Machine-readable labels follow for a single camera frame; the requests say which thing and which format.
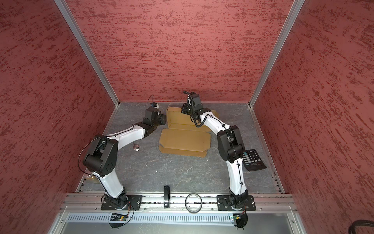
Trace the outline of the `brown cardboard box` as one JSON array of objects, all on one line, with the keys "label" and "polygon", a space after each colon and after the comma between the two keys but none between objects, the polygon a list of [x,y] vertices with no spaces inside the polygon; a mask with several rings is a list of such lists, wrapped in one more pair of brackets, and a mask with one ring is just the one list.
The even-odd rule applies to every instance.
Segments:
[{"label": "brown cardboard box", "polygon": [[169,106],[166,116],[168,127],[161,132],[160,152],[204,158],[211,148],[213,132],[205,125],[197,128],[181,107]]}]

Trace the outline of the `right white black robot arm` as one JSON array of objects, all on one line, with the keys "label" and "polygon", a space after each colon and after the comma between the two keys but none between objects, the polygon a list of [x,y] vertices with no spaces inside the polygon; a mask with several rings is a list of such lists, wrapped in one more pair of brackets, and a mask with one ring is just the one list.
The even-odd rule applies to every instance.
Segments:
[{"label": "right white black robot arm", "polygon": [[244,208],[249,194],[243,176],[245,146],[238,126],[222,122],[209,109],[184,103],[181,113],[189,115],[196,127],[206,126],[216,136],[218,151],[226,162],[229,174],[229,204],[235,210]]}]

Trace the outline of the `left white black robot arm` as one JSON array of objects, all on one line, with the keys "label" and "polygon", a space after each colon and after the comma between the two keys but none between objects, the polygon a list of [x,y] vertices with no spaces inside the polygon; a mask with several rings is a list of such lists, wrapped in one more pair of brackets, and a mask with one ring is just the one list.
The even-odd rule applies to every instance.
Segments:
[{"label": "left white black robot arm", "polygon": [[120,183],[115,171],[117,152],[121,148],[149,136],[160,125],[165,125],[166,115],[152,102],[145,111],[142,122],[111,135],[98,135],[90,143],[90,149],[83,165],[96,176],[104,188],[104,201],[115,210],[129,208],[125,187]]}]

